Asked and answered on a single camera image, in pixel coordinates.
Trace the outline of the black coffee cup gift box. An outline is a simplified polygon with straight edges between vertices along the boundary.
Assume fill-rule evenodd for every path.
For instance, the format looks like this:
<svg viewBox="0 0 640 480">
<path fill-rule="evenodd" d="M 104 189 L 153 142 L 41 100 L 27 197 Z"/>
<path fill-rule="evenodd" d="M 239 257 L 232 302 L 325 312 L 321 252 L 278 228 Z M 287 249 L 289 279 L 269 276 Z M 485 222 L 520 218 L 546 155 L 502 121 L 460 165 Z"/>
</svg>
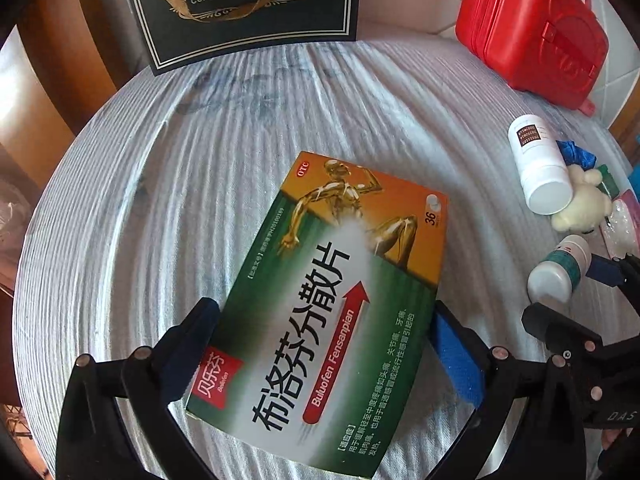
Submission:
<svg viewBox="0 0 640 480">
<path fill-rule="evenodd" d="M 277 44 L 352 41 L 359 0 L 128 0 L 154 74 Z"/>
</svg>

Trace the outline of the white bottle teal label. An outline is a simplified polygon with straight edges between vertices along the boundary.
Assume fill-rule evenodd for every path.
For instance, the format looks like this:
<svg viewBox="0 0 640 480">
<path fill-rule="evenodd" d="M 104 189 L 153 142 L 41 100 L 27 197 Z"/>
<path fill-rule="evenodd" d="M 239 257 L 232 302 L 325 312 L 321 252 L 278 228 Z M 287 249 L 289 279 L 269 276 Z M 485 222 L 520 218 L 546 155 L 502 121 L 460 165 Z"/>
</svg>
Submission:
<svg viewBox="0 0 640 480">
<path fill-rule="evenodd" d="M 564 237 L 529 273 L 529 300 L 548 307 L 567 304 L 586 276 L 591 260 L 591 249 L 582 236 Z"/>
</svg>

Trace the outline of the white pill bottle brown label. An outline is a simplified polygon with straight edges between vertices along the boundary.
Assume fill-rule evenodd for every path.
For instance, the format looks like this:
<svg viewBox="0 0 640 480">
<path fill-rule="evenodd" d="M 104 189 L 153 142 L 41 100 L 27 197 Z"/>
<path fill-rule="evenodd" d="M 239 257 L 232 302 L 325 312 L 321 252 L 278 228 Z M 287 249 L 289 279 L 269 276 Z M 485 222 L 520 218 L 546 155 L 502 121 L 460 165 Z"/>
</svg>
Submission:
<svg viewBox="0 0 640 480">
<path fill-rule="evenodd" d="M 573 198 L 573 187 L 552 129 L 539 116 L 515 118 L 508 138 L 528 209 L 552 216 Z"/>
</svg>

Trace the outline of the green glass balm jar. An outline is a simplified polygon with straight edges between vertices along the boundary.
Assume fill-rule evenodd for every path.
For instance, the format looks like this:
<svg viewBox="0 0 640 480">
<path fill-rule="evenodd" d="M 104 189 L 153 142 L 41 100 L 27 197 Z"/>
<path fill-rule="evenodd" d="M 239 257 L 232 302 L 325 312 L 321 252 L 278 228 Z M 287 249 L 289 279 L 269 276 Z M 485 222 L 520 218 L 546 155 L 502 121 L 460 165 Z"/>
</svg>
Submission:
<svg viewBox="0 0 640 480">
<path fill-rule="evenodd" d="M 616 200 L 616 198 L 620 196 L 620 188 L 612 174 L 608 171 L 608 166 L 597 166 L 597 170 L 600 172 L 602 177 L 602 181 L 598 185 L 598 189 L 607 195 L 610 200 Z"/>
</svg>

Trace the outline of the green ibuprofen medicine box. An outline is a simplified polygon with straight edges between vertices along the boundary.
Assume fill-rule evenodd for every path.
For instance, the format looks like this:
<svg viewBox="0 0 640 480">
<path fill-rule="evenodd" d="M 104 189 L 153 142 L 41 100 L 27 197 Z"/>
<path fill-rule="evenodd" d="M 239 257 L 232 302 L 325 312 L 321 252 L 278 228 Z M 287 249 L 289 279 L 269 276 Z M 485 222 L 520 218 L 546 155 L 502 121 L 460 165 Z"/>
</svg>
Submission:
<svg viewBox="0 0 640 480">
<path fill-rule="evenodd" d="M 303 152 L 242 264 L 186 409 L 247 444 L 369 479 L 416 378 L 445 194 Z"/>
</svg>

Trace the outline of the pink floral tissue pack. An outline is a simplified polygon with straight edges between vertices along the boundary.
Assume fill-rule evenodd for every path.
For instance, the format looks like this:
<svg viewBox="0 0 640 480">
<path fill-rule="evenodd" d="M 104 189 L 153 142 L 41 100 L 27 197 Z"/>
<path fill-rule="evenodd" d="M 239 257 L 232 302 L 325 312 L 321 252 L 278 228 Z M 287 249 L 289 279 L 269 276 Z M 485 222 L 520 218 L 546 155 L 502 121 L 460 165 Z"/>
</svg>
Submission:
<svg viewBox="0 0 640 480">
<path fill-rule="evenodd" d="M 639 255 L 639 203 L 633 190 L 627 190 L 612 203 L 612 214 L 600 225 L 610 258 Z"/>
</svg>

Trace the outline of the red bear-face case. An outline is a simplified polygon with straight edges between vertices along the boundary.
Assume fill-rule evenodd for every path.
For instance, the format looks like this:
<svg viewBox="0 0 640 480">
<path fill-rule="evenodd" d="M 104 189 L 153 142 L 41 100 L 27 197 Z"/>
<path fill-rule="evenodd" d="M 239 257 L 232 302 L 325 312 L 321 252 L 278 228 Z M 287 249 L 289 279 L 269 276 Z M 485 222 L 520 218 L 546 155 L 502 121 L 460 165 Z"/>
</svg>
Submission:
<svg viewBox="0 0 640 480">
<path fill-rule="evenodd" d="M 456 36 L 514 90 L 596 111 L 590 92 L 608 55 L 591 0 L 462 0 Z"/>
</svg>

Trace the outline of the cream plush bunny blue scrunchie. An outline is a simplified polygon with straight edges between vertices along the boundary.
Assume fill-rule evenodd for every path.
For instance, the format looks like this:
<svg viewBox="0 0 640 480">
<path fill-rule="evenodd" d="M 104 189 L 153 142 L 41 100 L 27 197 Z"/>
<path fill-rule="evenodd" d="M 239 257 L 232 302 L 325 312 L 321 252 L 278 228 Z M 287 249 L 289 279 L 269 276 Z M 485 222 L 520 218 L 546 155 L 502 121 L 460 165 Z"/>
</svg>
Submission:
<svg viewBox="0 0 640 480">
<path fill-rule="evenodd" d="M 597 157 L 574 141 L 556 144 L 567 166 L 573 198 L 564 209 L 552 214 L 552 228 L 560 233 L 588 234 L 613 211 L 611 197 L 599 188 L 603 176 L 596 168 Z"/>
</svg>

